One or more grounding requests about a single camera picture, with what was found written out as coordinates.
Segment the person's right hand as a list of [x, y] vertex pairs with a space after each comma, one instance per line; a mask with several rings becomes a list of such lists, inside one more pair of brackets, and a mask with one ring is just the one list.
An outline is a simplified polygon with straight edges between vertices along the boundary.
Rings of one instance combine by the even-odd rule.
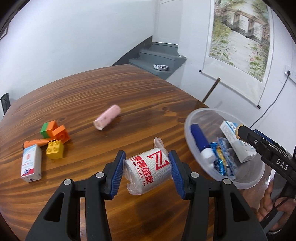
[[[257, 219], [259, 221], [262, 221], [263, 218], [273, 209], [273, 201], [271, 200], [271, 197], [270, 197], [272, 191], [273, 191], [273, 181], [270, 182], [269, 186], [264, 192], [264, 196], [260, 201], [259, 210], [257, 212]], [[278, 211], [283, 212], [283, 216], [271, 228], [271, 231], [274, 232], [282, 229], [286, 224], [286, 222], [288, 221], [294, 209], [295, 209], [295, 199], [289, 198], [284, 204], [282, 204], [278, 208]]]

